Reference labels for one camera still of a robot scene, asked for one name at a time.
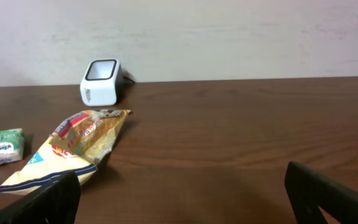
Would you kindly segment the yellow snack chip bag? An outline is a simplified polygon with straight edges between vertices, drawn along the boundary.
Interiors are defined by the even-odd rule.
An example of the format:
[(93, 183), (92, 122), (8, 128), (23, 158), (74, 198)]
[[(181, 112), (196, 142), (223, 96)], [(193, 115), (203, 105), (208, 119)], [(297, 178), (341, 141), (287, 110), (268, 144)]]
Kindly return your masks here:
[(63, 120), (0, 193), (26, 195), (67, 172), (82, 185), (109, 154), (131, 110), (84, 110)]

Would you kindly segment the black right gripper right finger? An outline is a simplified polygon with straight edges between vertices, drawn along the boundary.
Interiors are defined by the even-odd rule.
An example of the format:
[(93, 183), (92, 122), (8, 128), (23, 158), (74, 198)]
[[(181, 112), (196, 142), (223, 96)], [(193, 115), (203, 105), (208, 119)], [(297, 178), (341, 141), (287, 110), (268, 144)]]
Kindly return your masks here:
[(298, 223), (326, 223), (322, 210), (340, 223), (358, 223), (358, 192), (299, 162), (288, 163), (285, 189)]

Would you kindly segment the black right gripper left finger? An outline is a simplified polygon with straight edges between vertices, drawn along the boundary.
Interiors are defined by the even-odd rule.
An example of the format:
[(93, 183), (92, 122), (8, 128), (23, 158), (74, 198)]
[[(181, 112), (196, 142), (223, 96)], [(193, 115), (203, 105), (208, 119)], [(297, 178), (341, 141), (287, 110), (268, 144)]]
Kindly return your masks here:
[(81, 196), (71, 171), (0, 210), (0, 224), (74, 223)]

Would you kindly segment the green tissue pack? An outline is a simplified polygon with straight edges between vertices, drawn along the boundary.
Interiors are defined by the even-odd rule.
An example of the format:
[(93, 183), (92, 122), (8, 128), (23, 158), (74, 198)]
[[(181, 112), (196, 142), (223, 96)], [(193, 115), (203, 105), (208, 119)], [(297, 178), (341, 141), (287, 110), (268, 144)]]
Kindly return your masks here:
[(0, 131), (0, 165), (22, 160), (24, 142), (22, 128)]

